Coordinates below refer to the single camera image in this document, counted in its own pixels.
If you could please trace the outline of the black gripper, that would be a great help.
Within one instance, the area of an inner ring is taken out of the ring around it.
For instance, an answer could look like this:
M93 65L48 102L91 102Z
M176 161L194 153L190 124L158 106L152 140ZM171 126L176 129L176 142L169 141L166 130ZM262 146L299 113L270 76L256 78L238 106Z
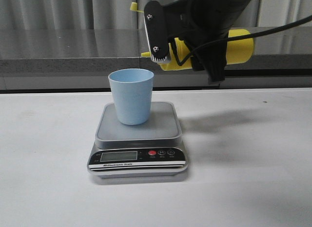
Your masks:
M225 38L243 10L244 0L178 0L164 7L148 2L144 24L151 60L170 62L169 38L174 64L189 62L195 71L207 71L209 84L220 84L225 80Z

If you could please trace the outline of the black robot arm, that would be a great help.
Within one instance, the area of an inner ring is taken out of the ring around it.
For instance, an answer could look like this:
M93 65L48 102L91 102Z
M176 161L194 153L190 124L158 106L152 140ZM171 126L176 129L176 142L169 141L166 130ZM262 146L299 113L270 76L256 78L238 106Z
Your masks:
M191 52L191 67L205 70L209 83L224 81L229 30L251 0L178 0L166 5L156 0L144 7L144 23L151 60L168 63L177 58L175 38Z

